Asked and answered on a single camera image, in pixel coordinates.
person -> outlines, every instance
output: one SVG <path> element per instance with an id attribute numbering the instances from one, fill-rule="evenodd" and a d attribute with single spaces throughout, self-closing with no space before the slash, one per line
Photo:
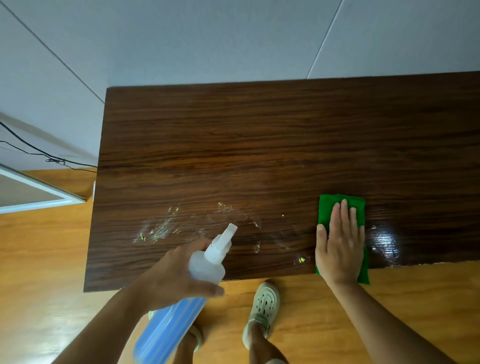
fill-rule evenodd
<path id="1" fill-rule="evenodd" d="M 365 230 L 357 226 L 356 210 L 348 209 L 346 200 L 333 207 L 329 234 L 324 226 L 318 225 L 316 239 L 315 260 L 320 274 L 345 309 L 374 363 L 454 363 L 357 283 Z M 202 238 L 169 251 L 130 286 L 117 292 L 54 363 L 116 363 L 135 325 L 149 311 L 187 297 L 222 296 L 222 287 L 194 280 L 188 271 L 193 252 L 207 248 L 210 243 Z M 285 356 L 267 339 L 279 303 L 280 295 L 274 284 L 261 284 L 243 332 L 251 364 L 287 363 Z M 178 345 L 173 363 L 191 364 L 201 342 L 201 333 L 193 326 Z"/>

person's left arm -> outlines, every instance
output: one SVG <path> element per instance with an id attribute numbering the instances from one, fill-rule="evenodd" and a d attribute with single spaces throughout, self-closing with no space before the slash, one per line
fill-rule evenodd
<path id="1" fill-rule="evenodd" d="M 222 287 L 195 280 L 188 271 L 193 252 L 210 243 L 200 238 L 165 254 L 130 286 L 118 291 L 53 364 L 117 363 L 130 334 L 148 311 L 187 297 L 222 296 Z"/>

yellow laminate floor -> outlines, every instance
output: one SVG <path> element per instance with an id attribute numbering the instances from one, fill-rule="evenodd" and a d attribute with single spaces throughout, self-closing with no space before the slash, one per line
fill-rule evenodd
<path id="1" fill-rule="evenodd" d="M 32 175 L 89 196 L 93 173 Z M 50 363 L 113 292 L 82 293 L 92 202 L 0 215 L 0 363 Z M 460 363 L 480 363 L 480 262 L 370 271 L 368 291 Z M 271 341 L 295 363 L 369 363 L 358 335 L 323 280 L 273 280 L 282 306 Z M 241 333 L 259 280 L 225 282 L 200 324 L 208 340 L 194 363 L 247 363 Z M 121 363 L 132 363 L 135 329 Z"/>

person's left hand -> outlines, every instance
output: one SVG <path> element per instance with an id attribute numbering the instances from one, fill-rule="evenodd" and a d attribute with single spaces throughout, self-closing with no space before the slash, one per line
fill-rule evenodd
<path id="1" fill-rule="evenodd" d="M 200 238 L 167 252 L 129 287 L 143 314 L 170 306 L 187 297 L 220 297 L 224 289 L 214 283 L 192 278 L 188 262 L 192 254 L 205 250 L 211 240 Z"/>

black wire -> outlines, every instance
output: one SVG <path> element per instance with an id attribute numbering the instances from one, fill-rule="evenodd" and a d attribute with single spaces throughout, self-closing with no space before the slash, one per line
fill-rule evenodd
<path id="1" fill-rule="evenodd" d="M 78 162 L 74 162 L 74 161 L 72 161 L 72 160 L 68 160 L 68 159 L 65 159 L 65 158 L 60 158 L 60 157 L 53 156 L 53 155 L 45 152 L 44 150 L 41 150 L 41 149 L 37 148 L 36 146 L 30 144 L 29 142 L 26 142 L 25 140 L 23 140 L 23 139 L 22 139 L 21 137 L 19 137 L 12 129 L 10 129 L 8 126 L 6 126 L 6 125 L 5 125 L 4 123 L 2 123 L 1 121 L 0 121 L 0 125 L 3 126 L 5 129 L 7 129 L 7 131 L 9 131 L 9 132 L 10 132 L 14 137 L 16 137 L 18 140 L 20 140 L 21 142 L 27 144 L 29 147 L 31 147 L 31 148 L 33 148 L 33 149 L 35 149 L 35 150 L 37 150 L 37 151 L 39 151 L 39 152 L 41 153 L 41 154 L 40 154 L 40 153 L 28 153 L 28 152 L 24 151 L 23 149 L 21 149 L 21 148 L 19 148 L 19 147 L 17 147 L 17 146 L 14 146 L 14 145 L 12 145 L 12 144 L 10 144 L 9 142 L 5 142 L 5 141 L 2 140 L 2 142 L 7 143 L 8 145 L 10 145 L 10 146 L 12 146 L 12 147 L 14 147 L 14 148 L 16 148 L 16 149 L 18 149 L 18 150 L 21 150 L 22 152 L 24 152 L 24 153 L 26 153 L 26 154 L 30 154 L 30 155 L 32 155 L 32 156 L 41 156 L 41 155 L 44 155 L 44 156 L 46 156 L 46 157 L 48 158 L 48 159 L 46 160 L 46 162 L 55 162 L 55 163 L 58 163 L 58 164 L 60 164 L 60 165 L 65 166 L 65 167 L 68 167 L 68 168 L 70 168 L 70 169 L 72 169 L 72 170 L 81 170 L 81 169 L 76 169 L 76 168 L 72 168 L 72 167 L 70 167 L 70 166 L 67 166 L 67 165 L 65 164 L 65 162 L 77 164 L 77 165 L 79 165 L 79 166 L 87 166 L 87 167 L 97 168 L 97 166 L 94 166 L 94 165 L 92 165 L 92 164 L 78 163 Z"/>

